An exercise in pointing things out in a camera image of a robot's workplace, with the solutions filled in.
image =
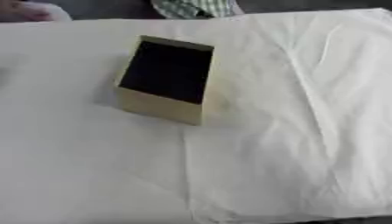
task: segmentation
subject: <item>white cloth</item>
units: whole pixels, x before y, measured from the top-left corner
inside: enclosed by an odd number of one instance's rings
[[[1,223],[392,214],[385,10],[0,32]],[[215,46],[201,127],[116,107],[113,76],[141,34]]]

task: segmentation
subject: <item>square box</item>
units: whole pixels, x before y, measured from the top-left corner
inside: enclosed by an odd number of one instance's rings
[[[124,110],[200,125],[214,48],[142,36],[129,65],[115,80]]]

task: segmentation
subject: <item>box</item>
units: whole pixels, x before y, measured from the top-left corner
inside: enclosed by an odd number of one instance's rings
[[[115,80],[124,110],[200,125],[214,48],[142,36]]]

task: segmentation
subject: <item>hand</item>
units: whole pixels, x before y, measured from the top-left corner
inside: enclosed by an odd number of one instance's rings
[[[11,14],[18,6],[18,0],[0,0],[0,14]]]
[[[32,3],[17,3],[14,11],[16,14],[29,21],[52,21],[50,13],[45,11],[45,9],[38,8],[35,4]]]

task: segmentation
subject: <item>open box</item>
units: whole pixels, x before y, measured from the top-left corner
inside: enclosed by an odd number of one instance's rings
[[[142,36],[115,80],[124,110],[200,125],[214,48]]]

